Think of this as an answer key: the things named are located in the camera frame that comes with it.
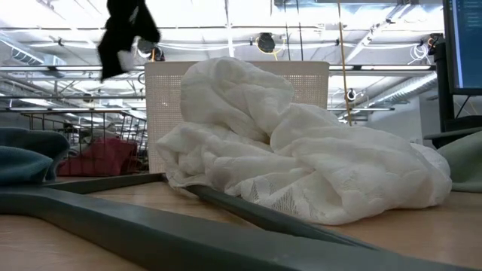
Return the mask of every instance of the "crumpled fabric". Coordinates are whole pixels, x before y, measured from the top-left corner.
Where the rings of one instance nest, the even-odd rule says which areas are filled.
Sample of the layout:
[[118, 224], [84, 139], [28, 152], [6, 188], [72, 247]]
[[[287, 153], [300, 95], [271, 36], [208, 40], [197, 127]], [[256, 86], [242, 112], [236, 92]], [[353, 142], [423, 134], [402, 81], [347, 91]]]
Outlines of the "crumpled fabric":
[[287, 80], [249, 63], [199, 62], [181, 89], [184, 122], [156, 144], [172, 187], [206, 185], [330, 225], [435, 206], [450, 192], [436, 151], [292, 103]]

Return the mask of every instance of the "mint green fabric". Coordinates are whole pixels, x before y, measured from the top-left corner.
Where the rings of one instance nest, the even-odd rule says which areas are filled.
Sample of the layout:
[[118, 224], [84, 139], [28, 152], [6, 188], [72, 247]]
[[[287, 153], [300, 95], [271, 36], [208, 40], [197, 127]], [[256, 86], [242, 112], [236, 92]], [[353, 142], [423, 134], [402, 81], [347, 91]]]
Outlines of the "mint green fabric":
[[450, 166], [452, 191], [482, 193], [482, 132], [438, 149]]

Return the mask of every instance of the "gray metal frame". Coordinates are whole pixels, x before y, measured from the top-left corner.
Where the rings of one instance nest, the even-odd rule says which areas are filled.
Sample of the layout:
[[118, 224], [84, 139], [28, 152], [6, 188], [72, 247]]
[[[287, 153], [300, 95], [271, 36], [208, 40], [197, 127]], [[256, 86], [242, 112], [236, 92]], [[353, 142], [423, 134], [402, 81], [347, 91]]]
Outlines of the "gray metal frame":
[[464, 270], [385, 251], [208, 187], [187, 190], [265, 230], [82, 196], [153, 181], [166, 177], [0, 187], [0, 214], [43, 219], [149, 270]]

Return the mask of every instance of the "teal fabric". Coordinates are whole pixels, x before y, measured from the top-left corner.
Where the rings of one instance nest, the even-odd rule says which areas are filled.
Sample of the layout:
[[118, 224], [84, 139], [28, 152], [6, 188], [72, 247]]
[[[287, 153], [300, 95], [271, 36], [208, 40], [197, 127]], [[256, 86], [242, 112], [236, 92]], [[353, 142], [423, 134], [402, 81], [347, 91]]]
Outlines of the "teal fabric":
[[68, 150], [69, 142], [57, 132], [0, 128], [0, 184], [55, 180]]
[[438, 149], [450, 166], [452, 191], [482, 193], [482, 132]]

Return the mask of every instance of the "black cloth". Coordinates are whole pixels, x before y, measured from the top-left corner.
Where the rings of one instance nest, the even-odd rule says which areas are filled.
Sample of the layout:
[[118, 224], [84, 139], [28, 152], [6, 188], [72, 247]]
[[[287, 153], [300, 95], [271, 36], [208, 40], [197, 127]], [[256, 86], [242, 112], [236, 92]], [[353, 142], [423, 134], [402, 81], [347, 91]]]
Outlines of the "black cloth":
[[118, 52], [131, 51], [134, 38], [159, 42], [160, 33], [145, 5], [145, 0], [108, 0], [111, 17], [105, 24], [105, 34], [97, 47], [102, 63], [101, 81], [123, 74]]

